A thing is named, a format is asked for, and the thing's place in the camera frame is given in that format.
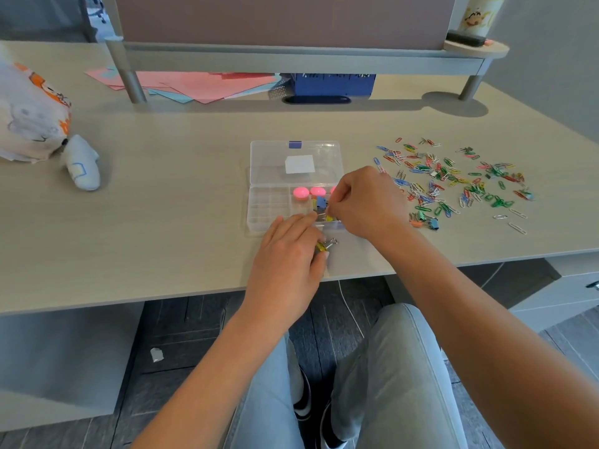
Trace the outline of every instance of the person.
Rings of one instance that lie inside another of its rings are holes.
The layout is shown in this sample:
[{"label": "person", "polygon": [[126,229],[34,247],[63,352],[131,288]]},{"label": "person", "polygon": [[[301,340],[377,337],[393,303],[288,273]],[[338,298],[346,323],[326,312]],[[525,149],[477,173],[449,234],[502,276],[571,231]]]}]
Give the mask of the person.
[{"label": "person", "polygon": [[[388,175],[346,174],[328,212],[385,257],[417,308],[384,308],[339,363],[322,449],[358,435],[359,449],[467,448],[437,340],[506,447],[599,447],[597,386],[408,224],[407,201]],[[296,417],[306,416],[309,388],[286,332],[325,271],[327,253],[314,256],[324,240],[315,218],[273,222],[243,303],[132,449],[304,447]]]}]

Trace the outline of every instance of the white plastic bag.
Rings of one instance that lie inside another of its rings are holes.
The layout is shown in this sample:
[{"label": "white plastic bag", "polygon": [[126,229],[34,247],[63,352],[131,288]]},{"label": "white plastic bag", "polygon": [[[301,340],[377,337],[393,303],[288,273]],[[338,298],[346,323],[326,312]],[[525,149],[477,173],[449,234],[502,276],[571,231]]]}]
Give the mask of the white plastic bag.
[{"label": "white plastic bag", "polygon": [[40,75],[0,61],[0,157],[37,162],[62,145],[71,102]]}]

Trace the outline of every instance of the person's right arm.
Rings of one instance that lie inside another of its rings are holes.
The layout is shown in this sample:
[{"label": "person's right arm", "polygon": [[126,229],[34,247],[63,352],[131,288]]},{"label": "person's right arm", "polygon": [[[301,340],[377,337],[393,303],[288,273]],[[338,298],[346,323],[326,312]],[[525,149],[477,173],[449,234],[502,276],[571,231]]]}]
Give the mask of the person's right arm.
[{"label": "person's right arm", "polygon": [[409,225],[388,175],[348,173],[328,212],[393,266],[506,447],[599,447],[598,386]]}]

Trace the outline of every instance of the plastic box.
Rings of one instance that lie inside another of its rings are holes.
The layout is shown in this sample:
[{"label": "plastic box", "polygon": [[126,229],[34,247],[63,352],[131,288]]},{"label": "plastic box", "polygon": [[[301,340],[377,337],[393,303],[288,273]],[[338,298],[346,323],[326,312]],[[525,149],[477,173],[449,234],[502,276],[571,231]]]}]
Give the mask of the plastic box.
[{"label": "plastic box", "polygon": [[296,96],[370,96],[376,74],[292,74]]},{"label": "plastic box", "polygon": [[[298,201],[296,187],[324,187],[326,198],[343,176],[339,143],[327,141],[253,141],[250,151],[250,193],[247,226],[251,232],[265,232],[282,215],[313,211],[311,198]],[[285,161],[292,156],[312,156],[314,172],[287,173]],[[317,226],[342,229],[340,221],[317,221]]]}]

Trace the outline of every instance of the desk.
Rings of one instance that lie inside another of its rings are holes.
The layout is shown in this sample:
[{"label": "desk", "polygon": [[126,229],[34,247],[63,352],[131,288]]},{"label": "desk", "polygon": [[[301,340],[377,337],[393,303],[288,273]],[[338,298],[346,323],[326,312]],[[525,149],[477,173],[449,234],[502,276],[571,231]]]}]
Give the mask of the desk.
[{"label": "desk", "polygon": [[[597,145],[486,84],[469,103],[457,100],[465,77],[381,75],[370,100],[332,109],[265,94],[210,105],[155,96],[136,106],[84,74],[110,64],[104,45],[3,45],[71,99],[72,132],[99,152],[103,183],[78,190],[57,157],[0,162],[0,314],[243,288],[259,244],[245,227],[256,139],[339,141],[345,171],[371,165],[374,146],[399,136],[440,142],[441,157],[472,146],[487,162],[516,164],[537,201],[514,196],[526,235],[493,220],[488,204],[441,216],[441,229],[423,234],[454,264],[599,250]],[[447,194],[456,203],[460,188]],[[325,280],[393,272],[366,241],[335,237]]]}]

